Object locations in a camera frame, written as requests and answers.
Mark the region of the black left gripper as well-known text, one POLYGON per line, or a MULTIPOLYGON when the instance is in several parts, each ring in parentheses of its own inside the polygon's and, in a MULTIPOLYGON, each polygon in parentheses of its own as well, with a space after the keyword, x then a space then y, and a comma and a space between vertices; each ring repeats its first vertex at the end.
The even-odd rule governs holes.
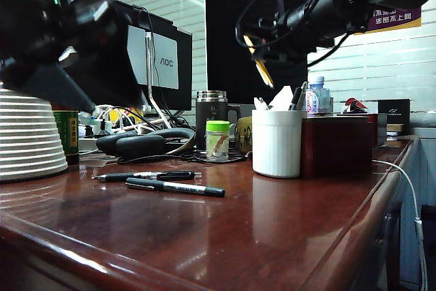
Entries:
POLYGON ((115 0, 38 1, 37 62, 60 62, 69 47, 78 60, 67 67, 69 76, 59 64, 2 61, 6 89, 85 112, 93 112, 95 104, 143 105, 127 53, 131 19, 113 5, 115 0))

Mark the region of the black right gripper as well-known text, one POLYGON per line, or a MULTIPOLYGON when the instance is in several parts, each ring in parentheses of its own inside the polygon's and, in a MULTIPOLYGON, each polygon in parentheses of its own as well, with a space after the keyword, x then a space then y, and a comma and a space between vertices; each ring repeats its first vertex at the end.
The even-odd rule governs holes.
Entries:
POLYGON ((269 10, 253 17, 253 40, 248 47, 254 61, 304 63, 309 53, 307 8, 300 6, 284 13, 269 10))

